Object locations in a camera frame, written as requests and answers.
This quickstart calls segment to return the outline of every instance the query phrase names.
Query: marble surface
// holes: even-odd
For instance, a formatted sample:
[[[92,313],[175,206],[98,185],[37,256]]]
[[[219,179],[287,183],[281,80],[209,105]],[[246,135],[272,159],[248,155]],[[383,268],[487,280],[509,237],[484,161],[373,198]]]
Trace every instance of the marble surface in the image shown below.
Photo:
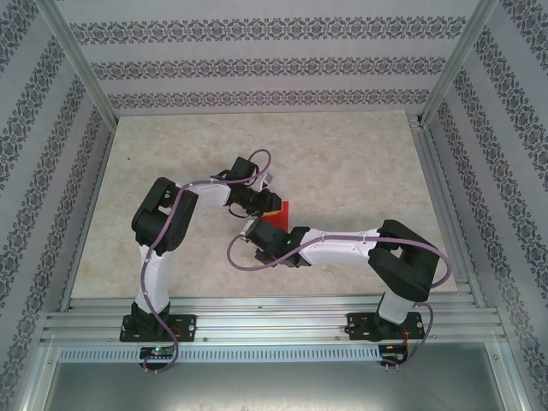
[[[290,204],[289,228],[362,231],[394,218],[444,250],[403,111],[123,117],[116,132],[73,297],[134,297],[140,257],[131,219],[159,176],[189,182],[230,168],[256,148],[273,156],[272,191]],[[264,158],[256,157],[259,166]],[[380,293],[369,267],[232,268],[226,247],[245,221],[226,208],[194,213],[177,249],[171,296]],[[241,265],[254,247],[235,246]],[[438,265],[436,278],[444,273]],[[456,290],[451,279],[439,291]]]

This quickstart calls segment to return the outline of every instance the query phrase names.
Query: red block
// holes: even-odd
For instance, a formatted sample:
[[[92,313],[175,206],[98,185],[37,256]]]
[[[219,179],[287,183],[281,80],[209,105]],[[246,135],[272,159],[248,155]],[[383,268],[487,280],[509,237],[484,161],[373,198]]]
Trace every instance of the red block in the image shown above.
[[[280,212],[261,218],[268,224],[276,227],[277,229],[282,229],[287,233],[289,231],[289,202],[282,202],[282,210]]]

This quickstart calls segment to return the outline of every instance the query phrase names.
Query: robotic arm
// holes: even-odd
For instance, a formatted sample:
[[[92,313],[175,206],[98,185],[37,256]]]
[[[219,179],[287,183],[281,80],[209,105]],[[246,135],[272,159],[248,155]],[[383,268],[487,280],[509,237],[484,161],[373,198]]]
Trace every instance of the robotic arm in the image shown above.
[[[245,217],[260,217],[267,212],[280,211],[281,199],[265,188],[271,181],[271,176],[264,174],[266,167],[256,173],[259,168],[251,162],[251,158],[238,158],[231,170],[224,170],[200,184],[181,186],[166,178],[156,180],[132,221],[135,240],[140,244],[143,270],[141,288],[132,304],[131,314],[123,320],[121,341],[194,340],[192,330],[195,328],[195,317],[169,315],[168,284],[172,252],[184,239],[195,210],[210,206],[231,207],[236,203],[246,211]],[[260,188],[254,190],[247,182],[254,182],[259,176]],[[265,265],[240,267],[231,260],[228,252],[229,262],[240,270],[254,271],[276,264],[290,267],[326,263],[369,264],[390,291],[384,293],[373,321],[370,320],[371,315],[367,316],[367,321],[361,318],[360,332],[357,332],[356,329],[352,330],[353,320],[348,317],[346,332],[350,339],[374,342],[398,339],[410,319],[415,324],[420,323],[420,314],[409,311],[415,303],[427,300],[439,257],[448,262],[432,244],[395,220],[386,220],[381,228],[365,232],[330,233],[295,227],[287,233],[258,218],[247,222],[241,235],[231,242],[229,250],[235,240],[242,237],[257,247],[255,257]],[[398,248],[402,249],[399,256],[393,253]],[[176,337],[168,335],[172,334],[171,331],[161,326],[160,320],[165,328],[170,329],[181,327],[182,323],[177,322],[187,320],[184,326],[185,330],[191,330],[186,335],[189,339],[179,334]],[[424,330],[421,332],[422,335],[419,333],[413,338],[420,339],[425,335]]]
[[[390,289],[378,305],[373,325],[367,330],[368,338],[361,338],[370,341],[401,335],[401,325],[410,309],[428,299],[439,261],[432,244],[395,220],[386,220],[380,229],[366,232],[331,233],[295,227],[286,233],[257,219],[247,223],[241,236],[257,247],[255,258],[269,266],[369,264]],[[405,242],[424,244],[431,251]],[[392,251],[399,247],[402,252],[396,256]],[[236,268],[243,268],[229,260]]]
[[[187,234],[188,225],[195,211],[212,206],[231,207],[237,204],[247,213],[245,217],[259,217],[266,212],[282,209],[281,199],[266,188],[271,182],[271,175],[262,176],[259,191],[244,182],[238,182],[251,179],[258,169],[257,164],[239,157],[232,169],[213,176],[210,183],[185,189],[175,210],[171,209],[182,186],[164,177],[154,182],[131,223],[135,240],[140,245],[141,264],[145,264],[147,258],[149,259],[146,262],[144,283],[150,305],[146,303],[141,287],[131,306],[131,315],[124,318],[122,341],[157,341],[165,337],[165,330],[152,315],[152,310],[165,323],[169,322],[168,286],[171,260],[173,252]],[[173,218],[161,241],[150,253],[150,247],[168,219],[169,215],[166,212],[172,212]]]

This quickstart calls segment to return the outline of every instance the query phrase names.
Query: patterned wallpaper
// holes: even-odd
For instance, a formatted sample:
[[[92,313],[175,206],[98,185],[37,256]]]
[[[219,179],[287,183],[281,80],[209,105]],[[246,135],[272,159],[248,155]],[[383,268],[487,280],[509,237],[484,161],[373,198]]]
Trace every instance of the patterned wallpaper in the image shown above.
[[[0,410],[83,240],[109,129],[30,0],[0,1]]]
[[[419,113],[476,3],[58,2],[120,115]]]
[[[431,124],[485,299],[548,409],[548,3],[501,1]]]

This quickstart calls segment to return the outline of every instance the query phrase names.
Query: mounting plate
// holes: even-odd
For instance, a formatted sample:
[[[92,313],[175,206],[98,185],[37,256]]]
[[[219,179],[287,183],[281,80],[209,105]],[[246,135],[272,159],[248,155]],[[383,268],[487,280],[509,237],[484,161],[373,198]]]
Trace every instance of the mounting plate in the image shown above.
[[[192,343],[194,341],[196,335],[195,315],[170,314],[167,324],[177,335],[179,343]],[[165,332],[159,339],[153,340],[147,335],[139,334],[139,330],[135,328],[135,318],[129,314],[123,317],[120,341],[123,343],[169,343],[171,337]]]
[[[400,327],[383,334],[375,324],[375,313],[349,313],[346,316],[347,326],[344,329],[350,340],[381,341],[403,339],[402,329],[407,329],[408,340],[421,340],[425,336],[425,326],[420,313],[408,313]]]

